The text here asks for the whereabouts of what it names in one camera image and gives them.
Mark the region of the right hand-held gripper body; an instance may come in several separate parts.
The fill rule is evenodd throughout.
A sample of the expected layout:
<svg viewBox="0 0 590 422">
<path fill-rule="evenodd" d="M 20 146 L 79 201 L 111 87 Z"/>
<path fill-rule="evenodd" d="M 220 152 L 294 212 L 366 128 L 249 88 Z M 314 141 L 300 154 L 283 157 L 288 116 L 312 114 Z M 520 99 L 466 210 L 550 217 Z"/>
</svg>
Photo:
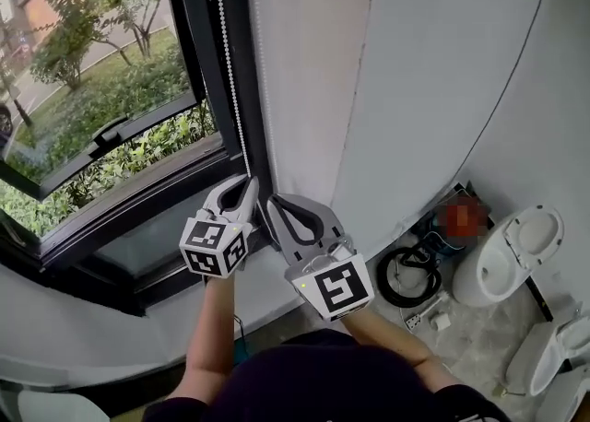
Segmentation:
<svg viewBox="0 0 590 422">
<path fill-rule="evenodd" d="M 368 306 L 374 291 L 363 256 L 352 238 L 332 240 L 324 252 L 291 266 L 285 278 L 325 321 L 336 321 Z"/>
</svg>

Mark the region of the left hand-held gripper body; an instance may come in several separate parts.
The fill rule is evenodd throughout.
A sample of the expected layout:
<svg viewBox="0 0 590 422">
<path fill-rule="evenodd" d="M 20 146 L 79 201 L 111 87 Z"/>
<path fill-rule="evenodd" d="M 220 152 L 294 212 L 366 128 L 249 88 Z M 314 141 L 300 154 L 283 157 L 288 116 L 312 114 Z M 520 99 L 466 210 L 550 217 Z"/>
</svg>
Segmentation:
<svg viewBox="0 0 590 422">
<path fill-rule="evenodd" d="M 188 217 L 179 248 L 189 271 L 194 274 L 226 279 L 243 263 L 248 252 L 248 238 L 254 226 L 249 222 L 231 222 L 199 209 Z"/>
</svg>

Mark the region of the person's right forearm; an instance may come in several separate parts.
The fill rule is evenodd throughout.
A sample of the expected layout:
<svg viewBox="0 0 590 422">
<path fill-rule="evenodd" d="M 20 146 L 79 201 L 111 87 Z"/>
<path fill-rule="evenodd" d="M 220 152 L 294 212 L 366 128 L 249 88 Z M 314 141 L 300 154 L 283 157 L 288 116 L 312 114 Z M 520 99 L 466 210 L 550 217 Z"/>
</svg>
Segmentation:
<svg viewBox="0 0 590 422">
<path fill-rule="evenodd" d="M 432 392 L 461 383 L 420 339 L 379 313 L 364 308 L 344 316 L 341 322 L 359 343 L 398 354 Z"/>
</svg>

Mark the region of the person's left forearm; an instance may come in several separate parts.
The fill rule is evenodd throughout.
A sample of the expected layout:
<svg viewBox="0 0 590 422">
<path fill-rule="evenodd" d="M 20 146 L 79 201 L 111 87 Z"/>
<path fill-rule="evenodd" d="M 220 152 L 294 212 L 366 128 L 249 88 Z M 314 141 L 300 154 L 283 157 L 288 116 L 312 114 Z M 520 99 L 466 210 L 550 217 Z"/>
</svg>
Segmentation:
<svg viewBox="0 0 590 422">
<path fill-rule="evenodd" d="M 211 278 L 186 356 L 186 393 L 211 402 L 233 367 L 234 277 Z"/>
</svg>

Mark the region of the white power strip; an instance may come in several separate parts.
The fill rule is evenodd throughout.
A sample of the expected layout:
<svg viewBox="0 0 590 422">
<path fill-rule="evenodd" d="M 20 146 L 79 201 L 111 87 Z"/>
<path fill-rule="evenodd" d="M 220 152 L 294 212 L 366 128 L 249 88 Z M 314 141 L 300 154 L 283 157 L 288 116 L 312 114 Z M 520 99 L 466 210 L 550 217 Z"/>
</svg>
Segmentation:
<svg viewBox="0 0 590 422">
<path fill-rule="evenodd" d="M 414 314 L 413 316 L 404 320 L 406 328 L 412 332 L 431 311 L 433 311 L 439 304 L 446 302 L 450 298 L 447 291 L 440 291 L 436 297 L 423 310 Z"/>
</svg>

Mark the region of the person's black shirt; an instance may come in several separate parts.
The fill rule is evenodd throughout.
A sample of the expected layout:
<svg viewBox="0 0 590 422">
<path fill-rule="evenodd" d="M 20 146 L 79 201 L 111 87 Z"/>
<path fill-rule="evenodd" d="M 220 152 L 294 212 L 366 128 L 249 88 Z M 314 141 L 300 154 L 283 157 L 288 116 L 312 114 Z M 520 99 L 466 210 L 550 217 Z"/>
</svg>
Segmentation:
<svg viewBox="0 0 590 422">
<path fill-rule="evenodd" d="M 397 353 L 322 329 L 238 365 L 206 403 L 172 397 L 142 422 L 511 422 L 476 390 L 432 390 Z"/>
</svg>

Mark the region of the red and teal machine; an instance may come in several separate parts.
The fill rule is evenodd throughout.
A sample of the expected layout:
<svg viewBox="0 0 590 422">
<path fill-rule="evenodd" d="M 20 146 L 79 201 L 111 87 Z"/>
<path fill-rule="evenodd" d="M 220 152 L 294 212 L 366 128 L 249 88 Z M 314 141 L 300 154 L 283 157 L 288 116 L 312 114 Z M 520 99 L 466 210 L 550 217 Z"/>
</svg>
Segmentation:
<svg viewBox="0 0 590 422">
<path fill-rule="evenodd" d="M 410 229 L 422 245 L 445 256 L 475 247 L 489 230 L 489 209 L 465 193 L 442 201 Z"/>
</svg>

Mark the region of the large white toilet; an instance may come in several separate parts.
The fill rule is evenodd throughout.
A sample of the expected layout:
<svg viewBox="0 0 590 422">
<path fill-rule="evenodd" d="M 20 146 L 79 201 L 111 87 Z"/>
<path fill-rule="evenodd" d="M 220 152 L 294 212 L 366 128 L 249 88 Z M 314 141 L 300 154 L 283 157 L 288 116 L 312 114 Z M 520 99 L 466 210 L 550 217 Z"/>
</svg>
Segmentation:
<svg viewBox="0 0 590 422">
<path fill-rule="evenodd" d="M 564 223 L 550 205 L 534 205 L 496 224 L 456 267 L 452 294 L 481 308 L 509 298 L 560 249 Z"/>
</svg>

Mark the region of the black baseboard strip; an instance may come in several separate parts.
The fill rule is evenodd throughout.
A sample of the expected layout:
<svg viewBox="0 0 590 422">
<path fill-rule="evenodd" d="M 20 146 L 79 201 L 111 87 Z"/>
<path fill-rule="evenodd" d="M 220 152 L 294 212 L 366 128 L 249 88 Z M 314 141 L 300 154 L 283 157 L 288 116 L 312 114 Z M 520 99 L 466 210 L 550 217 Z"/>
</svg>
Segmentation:
<svg viewBox="0 0 590 422">
<path fill-rule="evenodd" d="M 534 298 L 535 302 L 537 303 L 544 319 L 547 322 L 552 322 L 554 319 L 553 314 L 552 314 L 551 310 L 549 309 L 548 303 L 543 298 L 534 279 L 532 277 L 528 277 L 527 280 L 525 281 L 525 283 L 526 283 L 532 297 Z"/>
</svg>

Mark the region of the small white toilet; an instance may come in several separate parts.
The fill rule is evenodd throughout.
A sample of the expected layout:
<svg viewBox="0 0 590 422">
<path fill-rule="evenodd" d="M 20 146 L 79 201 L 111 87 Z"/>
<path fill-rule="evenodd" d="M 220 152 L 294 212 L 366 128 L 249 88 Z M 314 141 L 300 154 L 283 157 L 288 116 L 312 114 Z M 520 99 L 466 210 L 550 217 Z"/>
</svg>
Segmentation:
<svg viewBox="0 0 590 422">
<path fill-rule="evenodd" d="M 590 352 L 590 313 L 535 324 L 505 372 L 509 392 L 536 396 L 557 375 L 566 359 Z"/>
</svg>

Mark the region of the white ceramic tank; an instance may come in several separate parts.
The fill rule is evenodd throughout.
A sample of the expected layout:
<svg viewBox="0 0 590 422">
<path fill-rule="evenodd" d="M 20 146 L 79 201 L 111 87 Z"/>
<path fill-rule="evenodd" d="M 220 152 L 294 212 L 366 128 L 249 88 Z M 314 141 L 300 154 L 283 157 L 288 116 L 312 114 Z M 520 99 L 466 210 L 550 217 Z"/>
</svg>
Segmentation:
<svg viewBox="0 0 590 422">
<path fill-rule="evenodd" d="M 590 364 L 578 367 L 563 375 L 564 415 L 560 422 L 572 422 L 585 395 L 590 391 Z"/>
</svg>

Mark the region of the black window frame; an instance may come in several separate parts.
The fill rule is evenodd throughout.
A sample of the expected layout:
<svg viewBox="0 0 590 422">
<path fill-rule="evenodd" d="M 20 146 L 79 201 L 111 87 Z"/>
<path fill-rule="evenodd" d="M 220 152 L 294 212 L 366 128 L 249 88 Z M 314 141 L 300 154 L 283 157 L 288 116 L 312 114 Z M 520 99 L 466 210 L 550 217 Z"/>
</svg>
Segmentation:
<svg viewBox="0 0 590 422">
<path fill-rule="evenodd" d="M 269 188 L 254 81 L 246 0 L 0 0 L 0 277 L 135 316 L 199 284 L 186 219 Z"/>
</svg>

